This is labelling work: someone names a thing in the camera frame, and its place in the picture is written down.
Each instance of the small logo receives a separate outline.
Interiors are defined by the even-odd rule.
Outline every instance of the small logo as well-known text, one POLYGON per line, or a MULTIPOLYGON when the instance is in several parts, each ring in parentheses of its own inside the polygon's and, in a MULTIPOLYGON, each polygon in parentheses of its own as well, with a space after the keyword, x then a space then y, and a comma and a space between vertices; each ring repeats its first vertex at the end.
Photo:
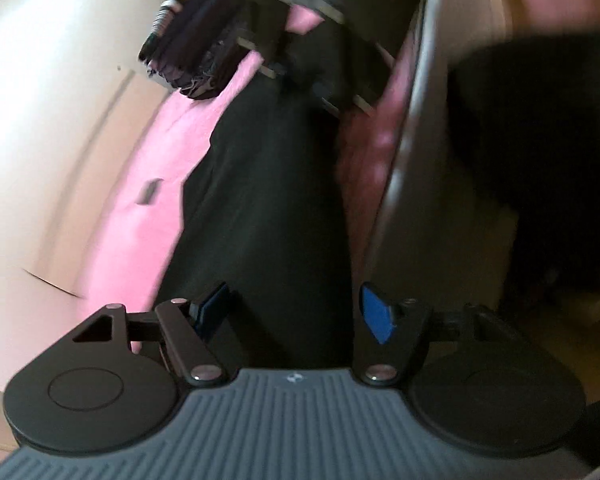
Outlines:
POLYGON ((304 375, 299 374, 298 372, 293 372, 292 374, 289 374, 288 376, 286 376, 286 380, 289 381, 290 383, 296 384, 301 381, 304 381, 304 375))

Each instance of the pink fabric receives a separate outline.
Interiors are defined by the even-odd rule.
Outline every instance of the pink fabric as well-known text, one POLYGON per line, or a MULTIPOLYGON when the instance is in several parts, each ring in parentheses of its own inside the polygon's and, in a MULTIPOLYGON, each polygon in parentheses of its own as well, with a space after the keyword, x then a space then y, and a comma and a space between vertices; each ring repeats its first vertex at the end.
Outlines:
POLYGON ((360 281, 366 247, 394 160, 400 121, 410 96, 414 52, 413 34, 409 34, 376 108, 369 115, 353 112, 340 130, 336 177, 347 219, 353 283, 360 281))
MULTIPOLYGON (((293 6, 286 28, 304 34, 321 21, 318 14, 293 6)), ((80 320, 107 303, 123 303, 128 312, 151 307, 182 230, 182 184, 209 149, 218 119, 261 63, 259 54, 249 53, 215 99, 192 101, 176 92, 162 105, 92 242, 82 277, 85 301, 78 310, 80 320), (138 205, 146 183, 156 178, 163 181, 154 203, 138 205)))
MULTIPOLYGON (((292 9, 287 28, 304 33, 321 18, 292 9)), ((398 139, 412 69, 411 41, 398 57, 394 74, 371 115, 353 113, 340 132, 336 168, 342 187, 354 276, 362 268, 398 139)), ((262 59, 250 53, 229 86, 214 100, 193 102, 176 93, 160 109, 154 124, 119 184, 86 266, 86 300, 80 319, 106 303, 123 303, 128 312, 151 307, 155 289, 182 229, 181 188, 205 155, 218 119, 251 80, 262 59), (163 179, 151 206, 136 202, 147 181, 163 179)))

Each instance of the round black pad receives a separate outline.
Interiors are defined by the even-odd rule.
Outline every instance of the round black pad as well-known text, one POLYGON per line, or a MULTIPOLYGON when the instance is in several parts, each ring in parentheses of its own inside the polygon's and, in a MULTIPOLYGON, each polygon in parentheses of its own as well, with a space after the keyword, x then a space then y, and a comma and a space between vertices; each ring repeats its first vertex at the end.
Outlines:
POLYGON ((555 447, 579 420, 582 386, 524 343, 481 342, 427 365, 409 389, 416 416, 469 450, 519 457, 555 447))
POLYGON ((49 348, 8 384, 4 412, 14 434, 58 454, 119 449, 158 428, 176 403, 159 364, 111 342, 49 348))

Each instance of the gray ribbed plate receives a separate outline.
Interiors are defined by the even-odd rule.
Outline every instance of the gray ribbed plate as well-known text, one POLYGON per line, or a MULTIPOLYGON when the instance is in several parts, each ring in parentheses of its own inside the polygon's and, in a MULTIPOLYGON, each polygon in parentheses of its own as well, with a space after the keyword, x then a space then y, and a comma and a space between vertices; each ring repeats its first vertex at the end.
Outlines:
POLYGON ((500 460, 455 449, 424 430, 396 391, 363 386, 348 370, 242 370, 228 386, 190 394, 168 426, 128 449, 67 458, 23 448, 0 466, 0 480, 557 480, 586 473, 566 450, 500 460))

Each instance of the white wall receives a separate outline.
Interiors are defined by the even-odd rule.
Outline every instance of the white wall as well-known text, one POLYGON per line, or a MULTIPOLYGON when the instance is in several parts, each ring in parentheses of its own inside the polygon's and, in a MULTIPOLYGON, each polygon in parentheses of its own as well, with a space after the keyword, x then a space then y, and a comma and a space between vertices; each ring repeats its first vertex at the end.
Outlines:
POLYGON ((80 300, 22 267, 161 1, 0 0, 0 390, 75 324, 80 300))

